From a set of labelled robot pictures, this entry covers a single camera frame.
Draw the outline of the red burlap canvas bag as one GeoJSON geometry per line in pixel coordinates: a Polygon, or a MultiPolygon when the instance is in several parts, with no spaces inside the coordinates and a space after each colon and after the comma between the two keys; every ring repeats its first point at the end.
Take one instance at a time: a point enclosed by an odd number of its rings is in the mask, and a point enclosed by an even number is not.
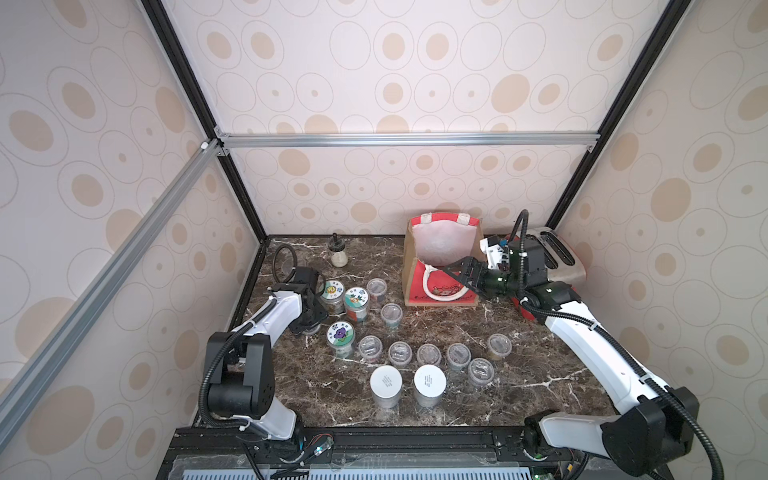
{"type": "Polygon", "coordinates": [[[468,213],[425,213],[409,220],[404,247],[402,287],[409,307],[470,307],[478,296],[467,292],[450,298],[460,285],[439,267],[466,256],[484,260],[480,220],[468,213]]]}

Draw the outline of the wide jar pineapple lid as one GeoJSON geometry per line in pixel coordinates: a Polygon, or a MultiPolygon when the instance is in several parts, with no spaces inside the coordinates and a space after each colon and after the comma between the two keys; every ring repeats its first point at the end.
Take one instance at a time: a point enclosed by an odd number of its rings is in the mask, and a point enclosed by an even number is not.
{"type": "Polygon", "coordinates": [[[352,287],[344,293],[344,307],[347,317],[355,322],[364,322],[370,310],[370,295],[363,287],[352,287]]]}

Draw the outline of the seed jar yellow label back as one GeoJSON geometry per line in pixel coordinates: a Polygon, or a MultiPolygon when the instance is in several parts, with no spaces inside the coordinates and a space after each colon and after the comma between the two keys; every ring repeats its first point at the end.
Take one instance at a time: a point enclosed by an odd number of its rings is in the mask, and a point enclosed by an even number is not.
{"type": "Polygon", "coordinates": [[[501,333],[490,335],[486,342],[488,357],[493,361],[501,361],[512,352],[512,342],[509,337],[501,333]]]}

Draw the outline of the wide jar purple flower label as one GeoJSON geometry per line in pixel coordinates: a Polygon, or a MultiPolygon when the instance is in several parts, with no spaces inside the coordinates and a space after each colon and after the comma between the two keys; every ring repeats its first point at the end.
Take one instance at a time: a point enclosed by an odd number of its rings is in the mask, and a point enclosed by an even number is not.
{"type": "Polygon", "coordinates": [[[336,358],[349,358],[354,351],[354,327],[346,321],[337,321],[328,327],[326,340],[336,358]]]}

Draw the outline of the seed jar red label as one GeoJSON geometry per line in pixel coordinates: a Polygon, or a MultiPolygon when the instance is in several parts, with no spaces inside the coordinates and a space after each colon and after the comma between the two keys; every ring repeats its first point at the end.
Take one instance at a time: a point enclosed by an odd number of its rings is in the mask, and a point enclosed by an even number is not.
{"type": "Polygon", "coordinates": [[[453,343],[446,349],[446,360],[450,370],[463,371],[471,362],[470,349],[463,343],[453,343]]]}

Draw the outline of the seed jar green label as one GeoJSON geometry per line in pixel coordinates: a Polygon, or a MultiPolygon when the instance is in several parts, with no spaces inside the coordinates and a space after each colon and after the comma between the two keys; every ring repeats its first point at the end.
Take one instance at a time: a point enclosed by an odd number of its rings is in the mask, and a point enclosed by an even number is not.
{"type": "Polygon", "coordinates": [[[387,303],[381,307],[380,317],[388,329],[397,329],[403,319],[403,309],[396,303],[387,303]]]}

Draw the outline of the small jar red label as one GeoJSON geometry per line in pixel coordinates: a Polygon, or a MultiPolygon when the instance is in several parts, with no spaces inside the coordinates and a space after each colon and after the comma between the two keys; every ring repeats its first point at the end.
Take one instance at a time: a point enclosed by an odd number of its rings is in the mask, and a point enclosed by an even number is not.
{"type": "Polygon", "coordinates": [[[377,363],[383,355],[383,343],[375,335],[367,335],[358,343],[358,352],[366,363],[377,363]]]}

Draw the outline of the seed jar orange label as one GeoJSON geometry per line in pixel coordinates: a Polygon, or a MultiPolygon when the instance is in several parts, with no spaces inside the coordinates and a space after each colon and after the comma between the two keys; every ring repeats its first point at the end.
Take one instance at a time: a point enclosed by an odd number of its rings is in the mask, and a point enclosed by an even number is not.
{"type": "Polygon", "coordinates": [[[388,349],[389,362],[395,368],[406,368],[413,358],[411,346],[405,341],[396,341],[388,349]]]}

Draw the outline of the wide jar dark lid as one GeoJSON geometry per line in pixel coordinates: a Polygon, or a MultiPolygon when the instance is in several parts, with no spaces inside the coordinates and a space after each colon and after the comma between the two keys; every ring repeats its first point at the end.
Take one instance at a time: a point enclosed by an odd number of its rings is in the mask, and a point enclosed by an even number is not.
{"type": "Polygon", "coordinates": [[[434,408],[445,393],[447,379],[438,366],[423,365],[414,374],[413,386],[417,403],[423,408],[434,408]]]}

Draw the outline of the wide jar white bottom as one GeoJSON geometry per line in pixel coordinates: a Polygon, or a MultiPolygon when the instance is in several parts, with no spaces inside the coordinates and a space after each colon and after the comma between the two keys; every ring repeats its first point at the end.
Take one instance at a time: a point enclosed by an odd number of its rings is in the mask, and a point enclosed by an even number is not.
{"type": "Polygon", "coordinates": [[[376,368],[370,376],[374,402],[382,409],[395,408],[400,400],[403,380],[398,369],[390,365],[376,368]]]}

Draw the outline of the seed jar sunflower label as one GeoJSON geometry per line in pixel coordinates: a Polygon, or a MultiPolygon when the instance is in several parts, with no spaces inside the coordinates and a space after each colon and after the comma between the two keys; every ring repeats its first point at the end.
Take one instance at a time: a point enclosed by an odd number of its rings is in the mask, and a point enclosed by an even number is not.
{"type": "Polygon", "coordinates": [[[327,280],[324,284],[320,301],[330,315],[345,313],[345,287],[339,280],[327,280]]]}

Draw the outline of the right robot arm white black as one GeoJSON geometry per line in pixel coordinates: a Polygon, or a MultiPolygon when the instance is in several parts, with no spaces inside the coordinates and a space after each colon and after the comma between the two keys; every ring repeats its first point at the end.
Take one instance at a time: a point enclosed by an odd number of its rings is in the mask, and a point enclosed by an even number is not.
{"type": "Polygon", "coordinates": [[[690,453],[699,442],[711,476],[725,470],[713,441],[697,421],[699,401],[673,388],[641,364],[594,317],[569,284],[550,279],[546,255],[530,242],[529,213],[521,211],[511,233],[485,247],[486,258],[467,256],[443,267],[450,278],[483,299],[512,298],[520,310],[560,338],[600,382],[613,416],[547,410],[525,420],[522,444],[532,460],[556,449],[611,460],[633,477],[661,478],[661,467],[690,453]]]}

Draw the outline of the red silver toaster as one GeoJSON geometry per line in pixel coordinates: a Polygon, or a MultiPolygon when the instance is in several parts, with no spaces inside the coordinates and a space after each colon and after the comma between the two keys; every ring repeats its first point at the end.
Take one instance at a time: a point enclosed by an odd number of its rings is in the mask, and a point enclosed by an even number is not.
{"type": "Polygon", "coordinates": [[[522,268],[525,296],[541,309],[582,298],[574,287],[586,279],[586,267],[552,230],[534,228],[522,242],[526,258],[522,268]]]}

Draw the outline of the glass sugar jar black lid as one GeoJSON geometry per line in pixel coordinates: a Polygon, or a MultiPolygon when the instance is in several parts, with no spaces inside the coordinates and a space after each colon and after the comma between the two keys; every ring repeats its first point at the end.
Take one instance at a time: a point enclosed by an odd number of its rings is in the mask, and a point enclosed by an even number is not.
{"type": "Polygon", "coordinates": [[[346,243],[344,240],[339,236],[338,233],[334,232],[327,244],[329,251],[331,252],[331,264],[335,268],[343,268],[348,264],[348,255],[345,251],[346,249],[346,243]]]}

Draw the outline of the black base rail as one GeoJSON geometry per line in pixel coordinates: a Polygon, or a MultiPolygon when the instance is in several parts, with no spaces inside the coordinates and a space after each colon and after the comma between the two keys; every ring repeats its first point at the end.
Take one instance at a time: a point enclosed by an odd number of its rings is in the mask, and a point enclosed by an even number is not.
{"type": "Polygon", "coordinates": [[[639,434],[597,434],[557,447],[529,427],[325,427],[289,440],[238,429],[182,428],[160,479],[579,479],[592,460],[630,478],[670,478],[667,458],[639,434]]]}

